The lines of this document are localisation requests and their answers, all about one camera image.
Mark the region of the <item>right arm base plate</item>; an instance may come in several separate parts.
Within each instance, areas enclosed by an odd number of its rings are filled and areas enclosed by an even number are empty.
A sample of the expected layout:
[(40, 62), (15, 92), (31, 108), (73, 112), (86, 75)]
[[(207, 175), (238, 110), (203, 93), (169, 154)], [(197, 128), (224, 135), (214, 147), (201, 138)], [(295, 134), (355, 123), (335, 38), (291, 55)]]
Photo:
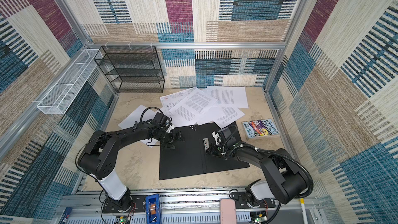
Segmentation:
[(235, 201), (236, 209), (276, 207), (276, 202), (273, 199), (258, 200), (247, 192), (239, 192), (235, 189), (229, 192), (229, 198)]

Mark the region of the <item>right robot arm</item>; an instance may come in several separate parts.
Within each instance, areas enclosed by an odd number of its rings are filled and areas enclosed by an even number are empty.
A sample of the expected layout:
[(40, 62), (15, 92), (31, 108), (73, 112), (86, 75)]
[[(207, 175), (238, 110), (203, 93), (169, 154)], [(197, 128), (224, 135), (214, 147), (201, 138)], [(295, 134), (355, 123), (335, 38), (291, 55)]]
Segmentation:
[(246, 187), (247, 204), (256, 207), (260, 200), (274, 197), (287, 204), (293, 199), (306, 198), (313, 192), (314, 180), (309, 171), (283, 148), (266, 150), (235, 138), (237, 126), (225, 127), (204, 138), (208, 155), (226, 161), (246, 162), (260, 168), (265, 182), (255, 181)]

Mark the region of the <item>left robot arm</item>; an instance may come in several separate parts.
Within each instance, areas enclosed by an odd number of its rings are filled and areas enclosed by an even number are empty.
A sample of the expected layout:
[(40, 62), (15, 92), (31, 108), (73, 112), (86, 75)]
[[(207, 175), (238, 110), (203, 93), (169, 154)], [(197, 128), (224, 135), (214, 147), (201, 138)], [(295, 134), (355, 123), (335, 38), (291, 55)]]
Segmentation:
[(115, 166), (120, 149), (136, 142), (156, 140), (162, 149), (175, 149), (184, 140), (172, 119), (157, 107), (146, 108), (132, 127), (113, 132), (96, 131), (75, 158), (78, 170), (91, 176), (105, 191), (106, 201), (117, 212), (132, 208), (130, 189), (118, 177)]

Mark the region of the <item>printed text sheet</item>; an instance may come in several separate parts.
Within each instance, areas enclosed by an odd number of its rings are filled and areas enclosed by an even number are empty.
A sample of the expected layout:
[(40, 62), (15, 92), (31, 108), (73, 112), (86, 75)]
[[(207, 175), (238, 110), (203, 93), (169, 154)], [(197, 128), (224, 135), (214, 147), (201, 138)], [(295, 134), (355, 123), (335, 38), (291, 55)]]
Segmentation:
[(195, 88), (189, 95), (171, 108), (172, 123), (177, 127), (193, 125), (207, 113), (218, 100)]

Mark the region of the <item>red folder black inside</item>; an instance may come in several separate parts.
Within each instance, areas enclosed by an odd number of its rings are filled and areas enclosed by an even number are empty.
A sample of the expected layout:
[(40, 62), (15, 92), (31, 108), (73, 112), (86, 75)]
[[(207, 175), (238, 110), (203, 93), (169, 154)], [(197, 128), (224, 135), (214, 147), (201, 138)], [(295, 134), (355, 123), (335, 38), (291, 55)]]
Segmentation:
[(225, 160), (207, 154), (204, 139), (213, 142), (213, 132), (220, 130), (215, 123), (176, 128), (183, 140), (175, 148), (160, 150), (159, 180), (248, 168), (246, 162), (230, 158)]

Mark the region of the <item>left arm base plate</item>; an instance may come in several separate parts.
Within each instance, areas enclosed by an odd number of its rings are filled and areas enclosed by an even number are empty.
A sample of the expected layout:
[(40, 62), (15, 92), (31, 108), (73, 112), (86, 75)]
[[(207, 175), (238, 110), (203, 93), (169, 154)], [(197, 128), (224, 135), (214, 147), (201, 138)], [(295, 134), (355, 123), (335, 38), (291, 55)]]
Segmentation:
[(102, 207), (103, 214), (132, 214), (144, 213), (146, 211), (146, 197), (147, 195), (131, 195), (128, 199), (123, 197), (116, 201), (107, 197)]

